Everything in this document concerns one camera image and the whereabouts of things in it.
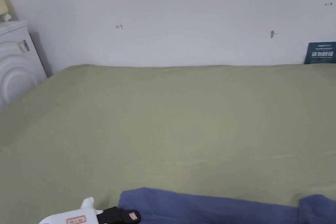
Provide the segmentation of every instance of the white device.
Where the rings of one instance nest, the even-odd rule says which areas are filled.
[[[39,224],[137,224],[141,217],[136,210],[124,210],[117,207],[106,210],[94,209],[92,197],[83,200],[78,210],[50,215]]]
[[[97,214],[101,214],[102,212],[102,210],[94,209],[94,199],[90,197],[83,200],[80,209],[50,215],[43,219],[40,224],[80,224],[84,222],[98,224]]]
[[[0,111],[47,78],[27,25],[0,23]]]

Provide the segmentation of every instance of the washing machine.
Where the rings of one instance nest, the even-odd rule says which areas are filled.
[[[0,111],[47,78],[27,25],[0,23]]]

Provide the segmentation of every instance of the green bedsheet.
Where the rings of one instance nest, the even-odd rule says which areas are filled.
[[[336,65],[77,66],[0,113],[0,219],[123,190],[336,199]]]

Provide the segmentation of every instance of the blue cloth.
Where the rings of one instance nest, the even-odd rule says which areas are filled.
[[[296,208],[139,188],[124,191],[118,207],[138,210],[141,224],[336,223],[336,202],[322,195],[301,199]]]

